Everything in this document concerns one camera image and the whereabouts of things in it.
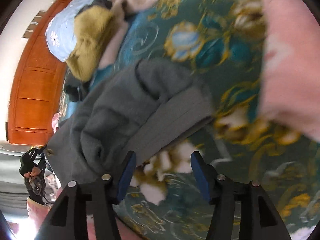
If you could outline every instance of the headboard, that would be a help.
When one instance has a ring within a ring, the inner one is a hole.
[[[21,55],[11,89],[8,140],[12,144],[45,145],[53,135],[66,72],[48,49],[45,31],[52,18],[72,0],[56,0],[33,31]]]

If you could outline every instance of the white daisy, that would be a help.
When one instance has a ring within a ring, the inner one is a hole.
[[[53,31],[51,32],[50,38],[53,46],[58,46],[58,47],[60,46],[58,35],[55,32]]]

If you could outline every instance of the wall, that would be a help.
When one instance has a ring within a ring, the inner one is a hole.
[[[38,11],[46,11],[53,1],[23,0],[0,35],[0,143],[6,140],[5,122],[8,120],[12,81],[28,41],[22,36]]]

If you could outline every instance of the gray fabric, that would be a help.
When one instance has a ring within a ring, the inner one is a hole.
[[[103,80],[47,144],[65,186],[96,180],[134,149],[138,165],[211,118],[207,87],[166,59],[140,61]]]

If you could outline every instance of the mustard yellow cloth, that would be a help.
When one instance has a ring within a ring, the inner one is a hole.
[[[77,43],[66,62],[77,79],[90,80],[116,30],[113,12],[100,6],[92,6],[75,17]]]

